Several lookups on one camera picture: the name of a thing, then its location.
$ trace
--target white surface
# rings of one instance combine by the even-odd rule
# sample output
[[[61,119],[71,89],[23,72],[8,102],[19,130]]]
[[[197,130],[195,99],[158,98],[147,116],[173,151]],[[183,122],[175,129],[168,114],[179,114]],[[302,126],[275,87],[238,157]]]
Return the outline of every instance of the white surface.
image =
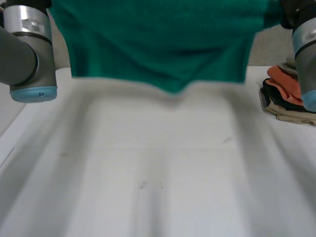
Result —
[[[175,97],[57,71],[0,139],[0,237],[316,236],[315,128],[262,112],[266,71]]]
[[[12,100],[8,85],[0,83],[0,137],[23,110],[25,104]]]

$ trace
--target green sweater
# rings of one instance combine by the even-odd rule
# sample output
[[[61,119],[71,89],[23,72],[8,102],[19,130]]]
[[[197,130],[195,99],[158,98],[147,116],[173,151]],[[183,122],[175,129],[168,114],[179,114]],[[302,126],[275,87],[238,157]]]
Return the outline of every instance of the green sweater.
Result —
[[[275,0],[52,0],[74,77],[142,81],[179,92],[195,80],[243,82]]]

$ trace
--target gray metal cylinder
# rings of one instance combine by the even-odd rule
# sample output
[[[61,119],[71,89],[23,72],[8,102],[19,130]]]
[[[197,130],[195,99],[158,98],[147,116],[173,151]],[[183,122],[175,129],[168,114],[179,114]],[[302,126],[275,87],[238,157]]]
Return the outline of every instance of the gray metal cylinder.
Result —
[[[10,33],[33,33],[51,41],[50,21],[41,11],[22,5],[9,6],[4,11],[5,29]]]
[[[18,37],[24,41],[38,56],[39,66],[34,77],[23,84],[11,85],[10,90],[18,90],[39,86],[56,86],[53,47],[50,43],[35,37]]]
[[[37,68],[32,48],[0,27],[0,82],[15,85],[24,82]]]
[[[296,65],[302,95],[316,90],[316,44],[297,55]]]

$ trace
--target black cloth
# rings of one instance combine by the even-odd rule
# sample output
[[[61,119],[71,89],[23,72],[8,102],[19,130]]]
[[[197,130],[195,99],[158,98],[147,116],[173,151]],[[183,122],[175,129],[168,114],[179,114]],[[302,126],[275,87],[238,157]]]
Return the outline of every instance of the black cloth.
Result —
[[[268,80],[268,79],[265,79],[263,81],[263,83],[262,83],[263,87],[261,88],[261,92],[265,96],[265,100],[266,101],[272,100],[274,104],[282,106],[283,108],[285,108],[288,111],[297,111],[297,112],[311,113],[310,111],[307,111],[304,108],[304,106],[294,105],[292,103],[289,103],[289,102],[285,101],[282,98],[281,93],[279,92],[279,90],[275,86],[268,85],[266,83],[266,80]]]

